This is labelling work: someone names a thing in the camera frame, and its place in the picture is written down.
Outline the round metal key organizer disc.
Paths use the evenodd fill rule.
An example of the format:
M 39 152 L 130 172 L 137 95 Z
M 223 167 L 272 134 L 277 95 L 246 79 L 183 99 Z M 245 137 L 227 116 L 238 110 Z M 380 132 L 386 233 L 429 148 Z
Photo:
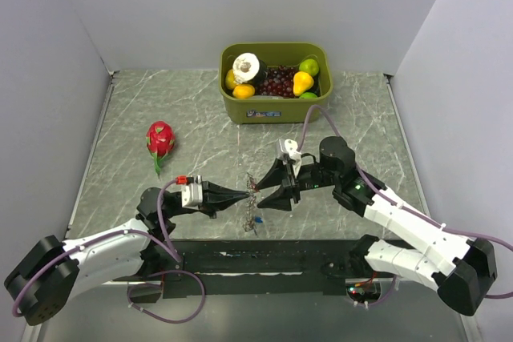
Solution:
M 257 235 L 258 223 L 255 222 L 255 218 L 257 217 L 257 200 L 260 191 L 257 188 L 256 179 L 250 173 L 247 173 L 246 188 L 249 197 L 246 202 L 243 229 L 245 232 L 252 232 L 254 235 Z

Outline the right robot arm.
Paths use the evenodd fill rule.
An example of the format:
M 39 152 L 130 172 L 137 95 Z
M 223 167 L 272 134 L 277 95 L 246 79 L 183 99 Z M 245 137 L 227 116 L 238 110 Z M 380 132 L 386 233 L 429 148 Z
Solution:
M 437 292 L 448 307 L 473 316 L 497 278 L 495 250 L 477 235 L 451 234 L 414 210 L 382 181 L 356 164 L 355 153 L 340 136 L 324 138 L 319 155 L 303 164 L 297 142 L 281 139 L 277 157 L 256 189 L 276 190 L 259 208 L 291 211 L 303 191 L 331 187 L 346 210 L 391 231 L 408 243 L 394 246 L 372 235 L 362 236 L 350 252 L 350 267 L 358 276 L 386 272 Z

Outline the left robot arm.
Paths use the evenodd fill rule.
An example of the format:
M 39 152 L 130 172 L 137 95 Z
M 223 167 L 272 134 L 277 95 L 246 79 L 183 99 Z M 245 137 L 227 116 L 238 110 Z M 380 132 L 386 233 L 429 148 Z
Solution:
M 68 300 L 118 278 L 152 278 L 159 268 L 158 253 L 170 256 L 180 274 L 183 258 L 170 234 L 178 215 L 202 213 L 211 219 L 241 200 L 247 191 L 219 186 L 199 178 L 179 177 L 178 191 L 150 187 L 143 192 L 135 217 L 110 230 L 60 241 L 40 239 L 6 277 L 4 286 L 14 303 L 16 318 L 30 326 L 42 324 Z

